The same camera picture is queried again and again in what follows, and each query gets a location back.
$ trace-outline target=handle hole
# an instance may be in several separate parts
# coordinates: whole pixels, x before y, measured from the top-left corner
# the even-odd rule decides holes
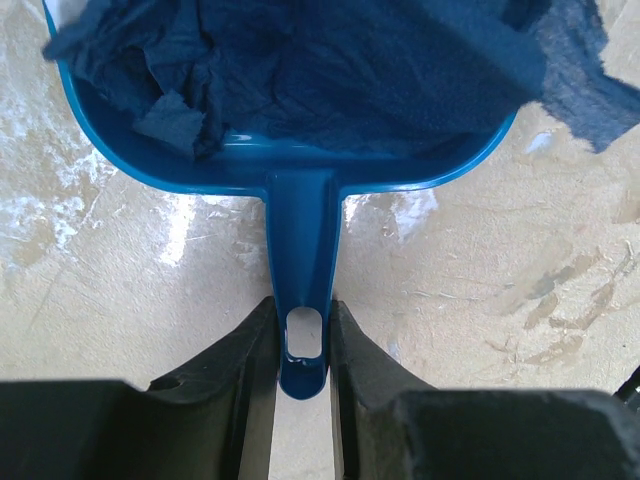
[[[308,307],[294,308],[287,315],[289,355],[316,358],[322,354],[322,315]]]

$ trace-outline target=dustpan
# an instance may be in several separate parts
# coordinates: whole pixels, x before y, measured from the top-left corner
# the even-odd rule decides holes
[[[51,35],[55,26],[47,12]],[[391,155],[331,153],[294,141],[251,134],[229,135],[212,161],[189,163],[127,127],[86,82],[63,62],[60,78],[71,110],[93,145],[114,166],[151,187],[182,194],[240,195],[266,204],[267,246],[280,332],[280,385],[291,397],[320,392],[328,369],[328,318],[342,222],[348,195],[433,188],[482,162],[513,122],[495,132],[468,135],[442,150],[437,161]],[[297,307],[322,317],[321,353],[289,353],[287,315]]]

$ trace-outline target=stained floor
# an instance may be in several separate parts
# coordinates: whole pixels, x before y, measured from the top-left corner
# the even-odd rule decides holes
[[[640,85],[640,0],[602,0]],[[77,127],[37,0],[0,0],[0,377],[142,388],[270,293],[264,208],[145,187]],[[350,197],[336,279],[363,329],[438,387],[613,391],[640,363],[640,128],[590,154],[528,106],[431,191]],[[278,397],[271,478],[333,477],[328,392]]]

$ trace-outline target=white residue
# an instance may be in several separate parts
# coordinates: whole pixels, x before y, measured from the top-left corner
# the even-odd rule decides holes
[[[189,227],[196,216],[194,209],[196,197],[194,195],[168,194],[166,198],[171,203],[171,211],[168,214],[169,238],[162,254],[160,254],[160,261],[177,267],[184,255]]]
[[[347,227],[351,226],[351,222],[362,205],[366,204],[371,195],[351,195],[344,201],[344,218],[347,223]]]
[[[0,254],[10,251],[10,241],[30,242],[38,225],[52,231],[56,246],[66,250],[71,237],[78,233],[82,223],[84,202],[80,197],[56,198],[53,202],[43,202],[32,196],[9,198],[0,201]]]
[[[432,189],[382,195],[388,196],[390,203],[377,194],[347,197],[343,204],[347,228],[352,230],[358,225],[368,228],[377,225],[373,228],[376,235],[380,231],[379,226],[383,230],[397,233],[398,242],[404,243],[411,234],[424,225],[429,213],[438,209],[438,201]],[[377,201],[374,206],[372,202],[375,199],[382,201]]]
[[[79,224],[75,221],[81,218],[84,212],[84,202],[80,197],[70,197],[61,201],[57,201],[53,205],[55,215],[51,216],[53,231],[56,236],[56,245],[64,250],[67,243],[78,230],[73,225]]]
[[[533,153],[536,150],[547,148],[551,145],[551,140],[553,139],[553,135],[551,132],[542,132],[536,135],[536,137],[531,141],[527,149],[524,153]]]
[[[399,241],[404,243],[418,227],[424,225],[429,213],[438,209],[438,201],[433,189],[396,195],[396,201],[391,205],[391,212],[395,216]]]
[[[62,162],[59,159],[55,159],[54,162],[56,175],[64,188],[78,185],[83,178],[88,179],[93,185],[102,185],[106,178],[111,177],[117,171],[113,165],[105,161],[95,148],[88,155],[73,163]]]

